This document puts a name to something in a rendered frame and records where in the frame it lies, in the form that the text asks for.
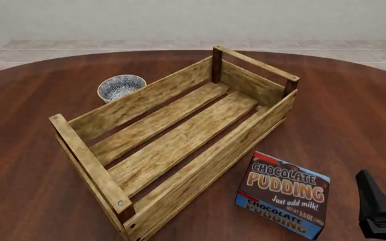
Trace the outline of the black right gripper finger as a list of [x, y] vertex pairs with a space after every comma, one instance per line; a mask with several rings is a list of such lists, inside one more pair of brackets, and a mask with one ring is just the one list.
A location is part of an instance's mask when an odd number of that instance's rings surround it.
[[386, 195], [379, 188], [367, 170], [360, 170], [355, 175], [359, 191], [359, 221], [369, 219], [386, 222]]

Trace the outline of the wooden slat tray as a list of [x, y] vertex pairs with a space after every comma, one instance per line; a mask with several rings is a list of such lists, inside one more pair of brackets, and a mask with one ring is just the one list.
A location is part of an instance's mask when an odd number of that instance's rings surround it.
[[50, 122], [123, 241], [146, 241], [285, 120], [298, 81], [215, 46], [120, 100]]

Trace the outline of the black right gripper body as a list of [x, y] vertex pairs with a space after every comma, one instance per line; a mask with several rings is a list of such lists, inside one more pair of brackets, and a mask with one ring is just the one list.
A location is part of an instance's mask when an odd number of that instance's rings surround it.
[[359, 226], [365, 238], [386, 238], [386, 222], [359, 218]]

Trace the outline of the blue patterned bowl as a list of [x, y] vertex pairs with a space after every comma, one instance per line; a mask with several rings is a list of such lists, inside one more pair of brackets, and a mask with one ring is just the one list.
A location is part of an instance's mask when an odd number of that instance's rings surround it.
[[119, 100], [137, 90], [145, 88], [146, 81], [135, 75], [113, 76], [102, 82], [97, 88], [97, 94], [106, 104]]

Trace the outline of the chocolate pudding box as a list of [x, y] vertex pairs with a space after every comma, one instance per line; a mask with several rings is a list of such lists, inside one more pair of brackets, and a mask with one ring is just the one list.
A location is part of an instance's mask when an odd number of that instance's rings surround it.
[[309, 240], [325, 226], [330, 178], [254, 152], [235, 203]]

